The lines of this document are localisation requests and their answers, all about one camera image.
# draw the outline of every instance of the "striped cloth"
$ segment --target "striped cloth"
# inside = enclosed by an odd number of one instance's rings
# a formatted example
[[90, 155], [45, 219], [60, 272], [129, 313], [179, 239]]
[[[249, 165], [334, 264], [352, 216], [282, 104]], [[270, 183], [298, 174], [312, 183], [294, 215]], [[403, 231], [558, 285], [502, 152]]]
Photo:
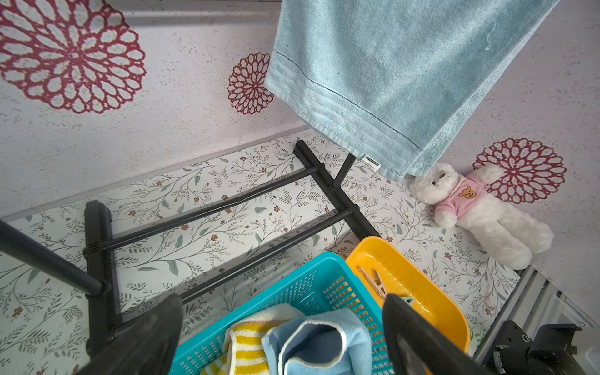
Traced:
[[236, 322], [225, 334], [223, 354], [200, 375], [270, 375], [260, 339], [271, 328], [304, 316], [289, 304], [276, 305]]

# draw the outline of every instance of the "floor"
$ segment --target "floor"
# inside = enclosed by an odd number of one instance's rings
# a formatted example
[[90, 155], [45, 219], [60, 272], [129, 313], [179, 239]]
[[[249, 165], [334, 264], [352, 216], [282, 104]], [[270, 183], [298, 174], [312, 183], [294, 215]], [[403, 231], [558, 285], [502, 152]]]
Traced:
[[[313, 130], [187, 166], [105, 192], [92, 199], [112, 211], [116, 235], [227, 200], [303, 168], [293, 146], [303, 139], [334, 175], [346, 153]], [[518, 281], [490, 259], [463, 229], [443, 230], [429, 206], [357, 161], [343, 188], [373, 226], [453, 298], [471, 328], [472, 355]], [[85, 201], [40, 212], [11, 225], [85, 268]], [[316, 220], [333, 207], [311, 177], [253, 201], [116, 250], [125, 320], [148, 311], [247, 259]], [[182, 342], [325, 251], [347, 256], [358, 244], [338, 223], [286, 253], [185, 306]], [[82, 293], [0, 253], [0, 367], [3, 373], [71, 374], [85, 365], [88, 312]]]

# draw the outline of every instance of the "wall trim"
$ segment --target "wall trim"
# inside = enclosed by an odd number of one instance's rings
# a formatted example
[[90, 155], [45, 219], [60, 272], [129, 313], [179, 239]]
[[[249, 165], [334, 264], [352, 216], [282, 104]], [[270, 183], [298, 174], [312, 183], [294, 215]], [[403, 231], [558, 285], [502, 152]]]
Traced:
[[52, 208], [64, 206], [64, 205], [67, 205], [69, 203], [76, 202], [78, 200], [82, 200], [82, 199], [87, 199], [87, 198], [93, 197], [93, 196], [101, 194], [101, 193], [103, 193], [103, 192], [105, 192], [107, 190], [112, 190], [112, 189], [119, 188], [121, 186], [132, 184], [132, 183], [137, 182], [139, 180], [150, 178], [150, 177], [153, 177], [155, 175], [159, 175], [161, 173], [171, 172], [171, 171], [173, 171], [175, 169], [183, 168], [183, 167], [188, 166], [190, 164], [201, 163], [201, 162], [206, 161], [206, 160], [215, 159], [215, 158], [218, 158], [218, 157], [221, 157], [221, 156], [225, 156], [227, 154], [231, 154], [232, 152], [241, 151], [241, 150], [243, 150], [245, 148], [256, 146], [256, 145], [259, 145], [261, 143], [268, 142], [270, 140], [274, 140], [276, 138], [288, 136], [290, 134], [297, 133], [299, 131], [306, 130], [308, 128], [310, 128], [310, 126], [303, 125], [303, 126], [300, 126], [300, 127], [296, 127], [294, 129], [282, 131], [280, 133], [273, 134], [273, 135], [267, 136], [267, 137], [263, 137], [263, 138], [255, 140], [255, 141], [252, 141], [252, 142], [244, 143], [243, 145], [239, 145], [239, 146], [227, 148], [227, 149], [224, 149], [224, 150], [218, 151], [218, 152], [213, 152], [211, 154], [203, 155], [201, 157], [197, 157], [197, 158], [194, 158], [194, 159], [191, 159], [191, 160], [187, 160], [187, 161], [184, 161], [184, 162], [181, 162], [181, 163], [178, 163], [178, 164], [174, 164], [174, 165], [172, 165], [170, 167], [165, 167], [165, 168], [157, 169], [157, 170], [152, 171], [152, 172], [144, 173], [142, 175], [138, 175], [138, 176], [135, 176], [135, 177], [132, 177], [132, 178], [128, 178], [128, 179], [125, 179], [125, 180], [122, 180], [122, 181], [119, 181], [119, 182], [114, 182], [112, 184], [105, 185], [105, 186], [102, 186], [102, 187], [99, 187], [99, 188], [96, 188], [96, 189], [93, 189], [93, 190], [89, 190], [89, 191], [86, 191], [84, 193], [80, 193], [80, 194], [77, 194], [77, 195], [74, 195], [74, 196], [71, 196], [71, 197], [68, 197], [68, 198], [59, 199], [59, 200], [56, 200], [54, 202], [45, 203], [45, 204], [40, 205], [40, 206], [29, 208], [29, 209], [26, 209], [24, 211], [17, 212], [15, 214], [11, 214], [11, 215], [2, 217], [1, 219], [3, 221], [5, 221], [5, 222], [9, 223], [11, 221], [18, 220], [18, 219], [21, 219], [23, 217], [27, 217], [29, 215], [37, 214], [39, 212], [43, 212], [43, 211], [47, 211], [47, 210], [52, 209]]

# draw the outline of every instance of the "wooden clothespin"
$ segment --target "wooden clothespin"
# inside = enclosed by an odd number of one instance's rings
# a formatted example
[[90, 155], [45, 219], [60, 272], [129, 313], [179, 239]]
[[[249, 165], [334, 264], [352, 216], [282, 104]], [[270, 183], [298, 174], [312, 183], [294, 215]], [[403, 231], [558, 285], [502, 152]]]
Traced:
[[377, 272], [376, 269], [373, 270], [373, 274], [375, 275], [375, 280], [373, 280], [362, 267], [358, 267], [358, 271], [367, 279], [367, 282], [373, 289], [375, 289], [375, 292], [377, 292], [381, 298], [385, 299], [385, 296], [388, 295], [388, 292], [385, 289], [385, 285], [383, 284], [381, 277], [379, 277], [379, 272]]

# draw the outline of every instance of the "light blue towel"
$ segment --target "light blue towel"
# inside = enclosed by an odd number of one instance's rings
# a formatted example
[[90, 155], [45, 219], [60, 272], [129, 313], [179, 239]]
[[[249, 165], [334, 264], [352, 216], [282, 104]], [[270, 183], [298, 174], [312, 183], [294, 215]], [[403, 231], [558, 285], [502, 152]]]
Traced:
[[558, 0], [283, 0], [265, 86], [379, 173], [426, 175]]
[[262, 344], [271, 375], [371, 375], [371, 337], [346, 308], [293, 319]]

